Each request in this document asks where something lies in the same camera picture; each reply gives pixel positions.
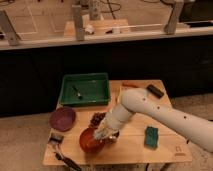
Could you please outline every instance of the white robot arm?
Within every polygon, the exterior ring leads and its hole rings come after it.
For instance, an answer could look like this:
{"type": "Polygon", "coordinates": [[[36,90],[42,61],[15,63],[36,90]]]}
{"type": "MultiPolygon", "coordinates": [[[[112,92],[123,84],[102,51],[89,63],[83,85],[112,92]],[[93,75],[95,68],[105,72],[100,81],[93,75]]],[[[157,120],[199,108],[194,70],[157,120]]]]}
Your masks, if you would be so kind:
{"type": "Polygon", "coordinates": [[[146,89],[129,89],[123,92],[121,103],[108,112],[94,133],[103,139],[118,132],[135,113],[146,114],[184,136],[201,148],[213,152],[213,123],[157,104],[147,97],[146,89]]]}

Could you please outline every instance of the bowl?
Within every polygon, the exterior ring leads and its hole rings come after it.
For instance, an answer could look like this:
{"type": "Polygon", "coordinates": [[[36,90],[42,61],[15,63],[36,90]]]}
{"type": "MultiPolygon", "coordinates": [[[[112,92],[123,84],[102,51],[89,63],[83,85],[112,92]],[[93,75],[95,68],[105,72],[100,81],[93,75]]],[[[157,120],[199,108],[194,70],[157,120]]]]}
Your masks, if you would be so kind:
{"type": "Polygon", "coordinates": [[[50,126],[58,131],[65,132],[73,127],[76,113],[71,107],[61,107],[52,112],[50,126]]]}
{"type": "Polygon", "coordinates": [[[98,153],[105,145],[105,140],[94,139],[94,131],[95,128],[87,128],[80,135],[80,147],[85,153],[98,153]]]}

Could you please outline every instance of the green plastic bin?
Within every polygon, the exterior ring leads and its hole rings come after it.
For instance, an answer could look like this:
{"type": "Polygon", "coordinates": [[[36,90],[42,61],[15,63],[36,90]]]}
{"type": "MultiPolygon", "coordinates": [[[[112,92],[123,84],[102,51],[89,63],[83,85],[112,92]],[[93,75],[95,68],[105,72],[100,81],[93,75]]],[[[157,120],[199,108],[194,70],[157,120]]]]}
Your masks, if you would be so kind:
{"type": "Polygon", "coordinates": [[[60,104],[67,106],[107,105],[109,101],[107,73],[72,74],[63,77],[60,104]]]}

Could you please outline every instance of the wooden table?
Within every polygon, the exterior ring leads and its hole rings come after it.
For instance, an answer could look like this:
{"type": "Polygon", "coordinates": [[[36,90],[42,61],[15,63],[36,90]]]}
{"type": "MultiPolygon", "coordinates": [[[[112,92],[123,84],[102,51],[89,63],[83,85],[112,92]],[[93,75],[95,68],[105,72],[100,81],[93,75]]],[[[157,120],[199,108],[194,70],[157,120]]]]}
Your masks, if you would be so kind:
{"type": "MultiPolygon", "coordinates": [[[[160,80],[135,80],[128,81],[142,88],[153,84],[165,92],[159,100],[160,104],[171,106],[166,90],[160,80]]],[[[192,160],[185,138],[176,134],[171,129],[143,114],[136,114],[120,131],[117,142],[105,145],[104,149],[96,155],[86,155],[79,146],[79,136],[88,127],[91,116],[95,112],[106,112],[117,101],[122,81],[110,81],[111,101],[107,106],[92,106],[74,108],[77,120],[74,127],[62,133],[64,135],[61,146],[63,153],[78,164],[133,164],[133,163],[171,163],[187,162],[192,160]],[[145,129],[153,126],[159,129],[158,148],[156,150],[144,146],[145,129]]],[[[158,100],[152,94],[149,98],[158,100]]],[[[47,144],[44,154],[44,165],[63,165],[55,158],[53,149],[47,144]]]]}

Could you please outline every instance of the tiled floor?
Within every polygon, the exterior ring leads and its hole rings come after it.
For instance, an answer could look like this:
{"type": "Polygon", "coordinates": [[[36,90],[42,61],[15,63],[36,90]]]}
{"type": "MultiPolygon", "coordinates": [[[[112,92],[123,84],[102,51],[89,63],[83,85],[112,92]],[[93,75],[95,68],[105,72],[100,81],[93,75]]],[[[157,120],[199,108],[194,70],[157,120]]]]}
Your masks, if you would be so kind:
{"type": "MultiPolygon", "coordinates": [[[[213,119],[213,94],[172,98],[173,107],[191,114],[213,119]]],[[[64,167],[42,165],[48,140],[50,113],[0,118],[0,170],[65,171],[64,167]]],[[[168,171],[212,171],[213,154],[189,143],[193,156],[190,163],[172,164],[168,171]]],[[[145,165],[107,165],[83,171],[143,171],[145,165]]]]}

